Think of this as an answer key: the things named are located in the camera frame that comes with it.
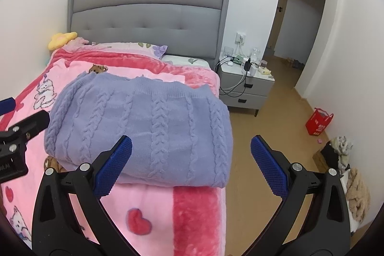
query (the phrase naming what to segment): nightstand drawer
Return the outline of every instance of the nightstand drawer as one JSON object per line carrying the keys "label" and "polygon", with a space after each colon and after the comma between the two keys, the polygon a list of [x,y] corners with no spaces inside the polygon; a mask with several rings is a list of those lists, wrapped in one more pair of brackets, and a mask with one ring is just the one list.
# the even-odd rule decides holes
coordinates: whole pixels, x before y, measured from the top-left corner
{"label": "nightstand drawer", "polygon": [[231,92],[229,95],[220,96],[220,100],[224,102],[228,107],[238,107],[238,108],[248,108],[248,109],[261,109],[267,97],[264,96],[256,96],[250,94],[242,94],[240,92]]}
{"label": "nightstand drawer", "polygon": [[[222,89],[226,89],[232,86],[235,86],[239,83],[241,79],[241,75],[230,74],[226,72],[219,73],[220,76],[220,87]],[[272,86],[273,81],[264,80],[260,78],[247,77],[244,82],[242,82],[239,86],[234,89],[234,92],[242,93],[244,91],[245,94],[251,95],[259,95],[259,96],[268,96]]]}

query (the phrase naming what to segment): door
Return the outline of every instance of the door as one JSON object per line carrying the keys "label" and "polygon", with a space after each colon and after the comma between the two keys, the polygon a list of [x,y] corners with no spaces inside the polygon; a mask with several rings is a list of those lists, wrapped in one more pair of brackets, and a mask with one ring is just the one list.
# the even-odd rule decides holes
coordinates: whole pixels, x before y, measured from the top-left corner
{"label": "door", "polygon": [[267,48],[271,50],[275,50],[277,38],[279,37],[280,29],[283,23],[287,1],[288,0],[279,0],[277,3],[275,19],[273,20],[272,30],[269,35],[268,43],[266,45]]}

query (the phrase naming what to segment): silver screw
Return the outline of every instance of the silver screw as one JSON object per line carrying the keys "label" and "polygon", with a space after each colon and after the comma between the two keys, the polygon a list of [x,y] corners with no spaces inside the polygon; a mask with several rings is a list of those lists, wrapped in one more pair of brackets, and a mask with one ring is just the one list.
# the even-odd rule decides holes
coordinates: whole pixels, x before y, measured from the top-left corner
{"label": "silver screw", "polygon": [[328,170],[328,173],[330,173],[332,176],[336,176],[336,175],[337,175],[337,171],[336,171],[336,169],[334,169],[334,168],[330,168],[330,169]]}
{"label": "silver screw", "polygon": [[9,150],[10,152],[15,152],[17,150],[17,145],[10,145]]}
{"label": "silver screw", "polygon": [[303,169],[303,167],[302,167],[299,163],[295,163],[295,164],[293,164],[293,165],[292,165],[292,168],[293,168],[295,171],[297,171],[297,172],[300,172],[300,171]]}
{"label": "silver screw", "polygon": [[91,168],[91,165],[89,165],[88,163],[83,163],[80,165],[80,170],[82,172],[86,172],[87,170],[89,170]]}
{"label": "silver screw", "polygon": [[45,171],[45,174],[49,176],[49,175],[52,175],[53,172],[54,172],[54,169],[53,169],[53,168],[48,168],[48,169]]}

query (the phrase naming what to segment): red bag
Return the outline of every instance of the red bag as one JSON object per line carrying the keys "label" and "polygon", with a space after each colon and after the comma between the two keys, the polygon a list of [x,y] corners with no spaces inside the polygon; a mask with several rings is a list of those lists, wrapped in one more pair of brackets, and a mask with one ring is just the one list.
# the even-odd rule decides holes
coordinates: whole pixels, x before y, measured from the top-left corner
{"label": "red bag", "polygon": [[333,119],[333,114],[329,115],[322,109],[315,108],[311,118],[305,124],[308,133],[313,136],[320,135]]}

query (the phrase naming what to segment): sweater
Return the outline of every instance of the sweater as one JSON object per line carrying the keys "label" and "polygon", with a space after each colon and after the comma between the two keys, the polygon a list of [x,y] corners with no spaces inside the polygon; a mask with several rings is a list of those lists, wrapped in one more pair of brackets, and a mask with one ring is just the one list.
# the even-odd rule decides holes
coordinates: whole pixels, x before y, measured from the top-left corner
{"label": "sweater", "polygon": [[45,131],[45,151],[67,170],[92,163],[122,135],[132,156],[118,183],[223,188],[233,138],[226,105],[208,85],[109,73],[80,74],[58,96]]}

